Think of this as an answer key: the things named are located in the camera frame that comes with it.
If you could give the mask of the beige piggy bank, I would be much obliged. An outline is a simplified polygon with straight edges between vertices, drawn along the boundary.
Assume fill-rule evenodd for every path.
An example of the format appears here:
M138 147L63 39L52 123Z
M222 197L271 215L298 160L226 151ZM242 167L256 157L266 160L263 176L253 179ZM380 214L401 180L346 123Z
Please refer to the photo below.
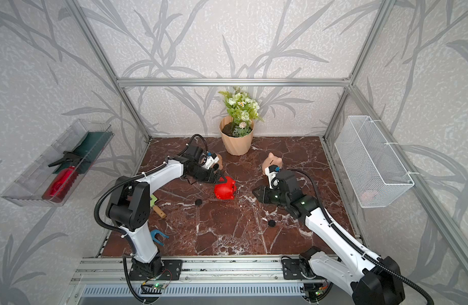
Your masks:
M222 170L223 169L223 158L220 154L217 154L217 158L218 158L218 161L217 161L217 164L219 165L219 170Z
M264 175L267 175L267 169L269 166L275 165L279 168L283 167L283 162L281 157L275 156L272 152L268 154L268 157L263 161L261 169Z

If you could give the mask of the red piggy bank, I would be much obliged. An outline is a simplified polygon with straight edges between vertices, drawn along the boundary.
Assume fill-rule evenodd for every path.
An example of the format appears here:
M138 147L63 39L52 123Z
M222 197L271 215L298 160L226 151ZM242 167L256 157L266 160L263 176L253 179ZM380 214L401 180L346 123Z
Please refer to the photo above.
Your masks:
M220 183L214 187L214 193L219 200L232 200L237 192L236 181L231 177L220 177Z

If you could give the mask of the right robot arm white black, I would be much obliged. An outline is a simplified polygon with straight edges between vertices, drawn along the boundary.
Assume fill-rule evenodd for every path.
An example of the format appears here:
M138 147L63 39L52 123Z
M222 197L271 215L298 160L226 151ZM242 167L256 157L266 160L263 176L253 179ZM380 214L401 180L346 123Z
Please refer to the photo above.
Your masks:
M401 304L404 286L418 292L427 304L434 303L428 292L401 274L395 260L381 258L340 226L325 209L317 187L313 196L305 194L296 178L297 169L270 165L263 171L268 185L253 189L256 199L283 207L338 256L333 259L316 247L300 254L305 277L327 279L348 293L355 304Z

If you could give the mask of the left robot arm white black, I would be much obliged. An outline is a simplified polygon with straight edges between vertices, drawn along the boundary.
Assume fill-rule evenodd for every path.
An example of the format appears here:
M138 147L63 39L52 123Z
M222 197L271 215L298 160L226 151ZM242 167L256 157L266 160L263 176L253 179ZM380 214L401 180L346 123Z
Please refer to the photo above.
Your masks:
M95 222L121 234L131 247L132 262L150 273L162 266L160 251L148 227L151 196L164 185L185 175L207 184L226 182L220 169L220 157L188 144L184 151L166 158L152 170L134 177L118 178L95 205Z

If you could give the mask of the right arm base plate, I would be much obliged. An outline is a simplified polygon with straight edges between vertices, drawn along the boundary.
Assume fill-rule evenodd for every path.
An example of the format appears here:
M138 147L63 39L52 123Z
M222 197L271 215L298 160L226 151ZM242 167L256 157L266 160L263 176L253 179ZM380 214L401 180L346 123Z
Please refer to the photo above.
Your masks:
M316 277L301 265L299 259L283 255L281 257L281 264L285 280L313 280Z

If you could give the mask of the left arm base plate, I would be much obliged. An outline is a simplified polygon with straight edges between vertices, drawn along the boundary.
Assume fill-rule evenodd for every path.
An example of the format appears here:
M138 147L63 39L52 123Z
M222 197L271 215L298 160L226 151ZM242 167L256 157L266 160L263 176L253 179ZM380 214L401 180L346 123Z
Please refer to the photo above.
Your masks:
M151 263L141 263L132 259L132 267L128 272L131 281L158 279L160 281L179 280L183 261L177 259L155 260Z

